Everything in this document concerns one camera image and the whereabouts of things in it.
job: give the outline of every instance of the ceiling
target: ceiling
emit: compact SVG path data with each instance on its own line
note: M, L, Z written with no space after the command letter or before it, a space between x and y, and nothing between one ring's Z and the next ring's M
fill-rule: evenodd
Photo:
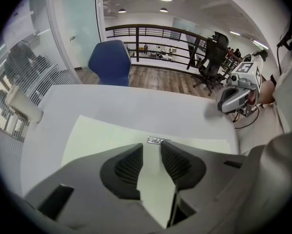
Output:
M127 12L158 12L159 9L154 6L157 2L158 0L104 0L106 9L104 13L105 15L117 16L120 7L125 5ZM129 6L132 3L142 4L143 7ZM262 39L256 28L228 0L173 0L172 3L178 7L178 10L174 12L169 8L168 10L176 17L182 18L184 12L188 12L188 10L195 11L199 15L204 15L204 18L210 18L226 31L238 32L249 39ZM196 22L198 18L195 18L193 14L192 20L183 19Z

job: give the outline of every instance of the white desk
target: white desk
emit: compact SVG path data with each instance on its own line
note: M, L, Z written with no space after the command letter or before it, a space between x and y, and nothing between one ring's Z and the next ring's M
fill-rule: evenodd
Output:
M56 85L39 107L43 118L39 124L30 123L22 149L24 195L61 167L80 115L159 135L224 139L231 153L238 154L234 126L211 99L131 87Z

